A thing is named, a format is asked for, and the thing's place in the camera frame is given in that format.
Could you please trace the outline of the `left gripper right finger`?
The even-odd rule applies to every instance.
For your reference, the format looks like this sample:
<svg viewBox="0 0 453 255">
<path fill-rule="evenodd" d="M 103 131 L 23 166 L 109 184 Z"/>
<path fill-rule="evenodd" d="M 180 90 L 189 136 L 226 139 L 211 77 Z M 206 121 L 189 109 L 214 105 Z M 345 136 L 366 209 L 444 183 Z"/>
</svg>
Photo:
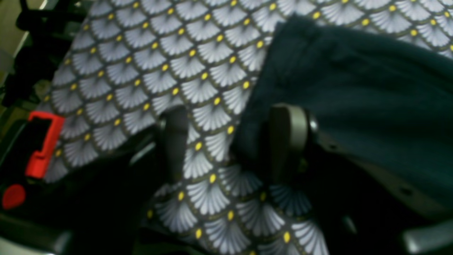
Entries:
<svg viewBox="0 0 453 255">
<path fill-rule="evenodd" d="M 340 147 L 309 111 L 271 106 L 268 134 L 272 181 L 303 190 L 330 254 L 452 254 L 452 209 Z"/>
</svg>

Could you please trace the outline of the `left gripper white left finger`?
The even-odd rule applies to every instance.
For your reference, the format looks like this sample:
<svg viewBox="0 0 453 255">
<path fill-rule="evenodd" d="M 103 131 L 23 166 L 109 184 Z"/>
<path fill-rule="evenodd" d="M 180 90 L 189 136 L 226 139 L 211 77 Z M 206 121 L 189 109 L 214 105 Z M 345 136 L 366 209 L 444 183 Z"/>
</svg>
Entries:
<svg viewBox="0 0 453 255">
<path fill-rule="evenodd" d="M 146 204 L 182 171 L 188 110 L 165 110 L 113 152 L 58 181 L 67 230 L 55 255 L 131 255 Z"/>
</svg>

